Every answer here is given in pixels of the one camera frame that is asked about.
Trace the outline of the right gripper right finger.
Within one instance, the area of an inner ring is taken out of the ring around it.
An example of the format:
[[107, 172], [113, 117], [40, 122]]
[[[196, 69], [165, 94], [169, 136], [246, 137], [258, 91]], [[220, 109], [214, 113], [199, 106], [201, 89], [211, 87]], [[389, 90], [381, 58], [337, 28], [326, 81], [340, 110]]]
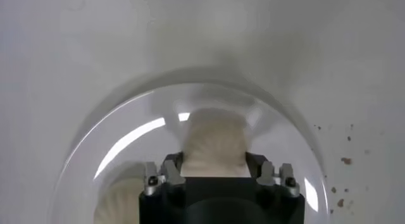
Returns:
[[284, 197], [300, 196], [300, 185], [291, 164], [283, 163], [276, 172], [265, 156], [249, 152], [245, 156], [249, 173], [260, 186]]

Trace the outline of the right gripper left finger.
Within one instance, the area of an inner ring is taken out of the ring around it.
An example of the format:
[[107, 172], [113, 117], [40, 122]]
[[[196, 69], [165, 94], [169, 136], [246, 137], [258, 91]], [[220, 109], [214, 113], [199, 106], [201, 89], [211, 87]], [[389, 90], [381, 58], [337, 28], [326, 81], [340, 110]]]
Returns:
[[144, 165], [144, 194], [153, 196], [163, 184], [183, 185], [186, 179], [181, 176], [183, 153], [168, 154], [158, 170], [154, 162]]

